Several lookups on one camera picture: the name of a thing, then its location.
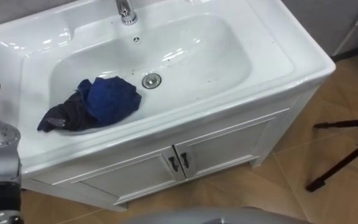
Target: white sink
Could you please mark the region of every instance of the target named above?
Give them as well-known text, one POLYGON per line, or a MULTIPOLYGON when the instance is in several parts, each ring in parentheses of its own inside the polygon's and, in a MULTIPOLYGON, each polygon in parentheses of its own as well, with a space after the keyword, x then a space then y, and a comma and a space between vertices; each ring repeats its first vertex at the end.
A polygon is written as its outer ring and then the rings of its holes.
POLYGON ((24 172, 322 81, 335 66, 279 0, 81 0, 0 25, 0 119, 16 125, 24 172), (142 78, 162 77, 147 90, 142 78), (38 133, 85 78, 119 76, 143 96, 114 126, 38 133))
MULTIPOLYGON (((98 25, 111 29, 109 21, 98 25)), ((139 111, 118 124, 122 125, 230 90, 245 82, 251 67, 241 42, 224 20, 210 15, 186 17, 136 35, 120 35, 63 58, 50 75, 49 106, 65 101, 83 79, 119 76, 142 95, 139 111), (148 73, 162 77, 156 89, 142 86, 148 73)))

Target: sink countertop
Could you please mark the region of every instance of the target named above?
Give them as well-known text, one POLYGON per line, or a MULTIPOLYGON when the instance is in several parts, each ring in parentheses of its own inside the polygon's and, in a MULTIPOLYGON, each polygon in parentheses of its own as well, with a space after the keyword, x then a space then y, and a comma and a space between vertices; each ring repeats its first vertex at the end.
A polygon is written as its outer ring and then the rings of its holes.
POLYGON ((0 66, 0 119, 16 125, 22 133, 19 154, 24 177, 251 101, 299 86, 315 85, 335 69, 331 59, 279 0, 232 1, 237 7, 228 6, 226 0, 153 3, 135 9, 139 21, 131 27, 125 27, 118 16, 113 16, 116 11, 112 1, 97 0, 73 2, 0 25, 0 65, 4 65, 0 66), (234 31, 252 68, 243 82, 188 105, 94 133, 68 136, 36 132, 34 124, 41 119, 37 116, 50 106, 49 103, 37 105, 37 102, 49 102, 49 95, 43 95, 40 90, 48 88, 45 76, 50 75, 62 58, 121 38, 117 33, 128 36, 167 23, 160 18, 179 21, 200 15, 219 18, 234 31), (107 23, 112 23, 112 29, 101 29, 107 23))

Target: cabinet door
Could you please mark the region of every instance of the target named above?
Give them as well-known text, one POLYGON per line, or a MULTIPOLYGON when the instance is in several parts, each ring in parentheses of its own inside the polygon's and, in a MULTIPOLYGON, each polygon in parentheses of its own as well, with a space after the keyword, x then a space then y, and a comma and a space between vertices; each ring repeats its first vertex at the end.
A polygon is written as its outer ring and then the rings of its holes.
POLYGON ((187 178, 256 159, 258 142, 269 141, 267 134, 274 134, 285 114, 270 114, 174 145, 187 178))
POLYGON ((116 198, 123 203, 185 180, 172 147, 136 157, 75 177, 58 185, 92 197, 116 198))

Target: gray wall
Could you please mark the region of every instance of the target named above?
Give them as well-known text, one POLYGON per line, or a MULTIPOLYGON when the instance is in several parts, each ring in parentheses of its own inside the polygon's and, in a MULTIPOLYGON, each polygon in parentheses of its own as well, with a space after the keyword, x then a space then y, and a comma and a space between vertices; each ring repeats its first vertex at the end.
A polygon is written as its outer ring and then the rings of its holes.
MULTIPOLYGON (((0 24, 71 1, 73 0, 0 0, 0 24)), ((358 0, 282 1, 329 55, 333 54, 352 29, 352 23, 358 14, 358 0)), ((342 51, 356 47, 358 30, 342 51)))
MULTIPOLYGON (((332 55, 353 28, 358 0, 282 0, 319 45, 332 55)), ((341 52, 358 47, 358 30, 341 52)))

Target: cabinet handle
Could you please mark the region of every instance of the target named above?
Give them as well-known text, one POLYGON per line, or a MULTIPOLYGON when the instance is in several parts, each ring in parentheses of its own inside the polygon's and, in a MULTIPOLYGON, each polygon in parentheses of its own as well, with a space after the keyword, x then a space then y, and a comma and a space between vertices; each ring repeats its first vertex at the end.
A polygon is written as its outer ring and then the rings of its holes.
POLYGON ((188 169, 189 168, 189 161, 187 161, 187 153, 182 153, 180 154, 180 156, 183 158, 183 163, 185 164, 185 167, 188 169))
POLYGON ((175 158, 174 157, 169 157, 168 160, 171 162, 171 166, 172 166, 172 169, 175 171, 175 172, 178 172, 178 167, 176 164, 175 164, 175 158))

